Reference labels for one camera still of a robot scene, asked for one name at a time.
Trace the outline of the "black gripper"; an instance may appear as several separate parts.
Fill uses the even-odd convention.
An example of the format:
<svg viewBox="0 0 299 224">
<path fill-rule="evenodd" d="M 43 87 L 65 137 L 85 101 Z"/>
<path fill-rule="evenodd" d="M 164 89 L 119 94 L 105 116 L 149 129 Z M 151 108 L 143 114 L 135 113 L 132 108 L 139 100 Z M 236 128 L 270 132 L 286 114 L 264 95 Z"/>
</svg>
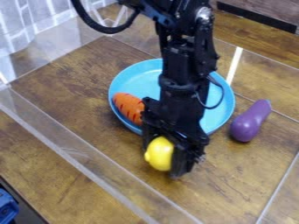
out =
<svg viewBox="0 0 299 224">
<path fill-rule="evenodd" d="M 143 99 L 143 149 L 157 137 L 173 143 L 169 176 L 177 179 L 206 160 L 210 138 L 200 126 L 210 91 L 207 78 L 176 81 L 159 75 L 160 99 Z"/>
</svg>

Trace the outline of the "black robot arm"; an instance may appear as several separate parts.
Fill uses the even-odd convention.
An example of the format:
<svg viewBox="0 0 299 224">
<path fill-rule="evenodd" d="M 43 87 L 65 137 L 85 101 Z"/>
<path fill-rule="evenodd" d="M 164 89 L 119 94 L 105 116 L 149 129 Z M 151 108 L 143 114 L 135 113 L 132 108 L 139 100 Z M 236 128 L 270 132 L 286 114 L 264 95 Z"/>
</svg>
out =
<svg viewBox="0 0 299 224">
<path fill-rule="evenodd" d="M 210 0 L 117 0 L 155 21 L 163 56 L 160 98 L 143 99 L 143 145 L 157 137 L 173 144 L 169 176 L 179 178 L 206 156 L 210 138 L 200 126 L 211 72 L 218 70 Z"/>
</svg>

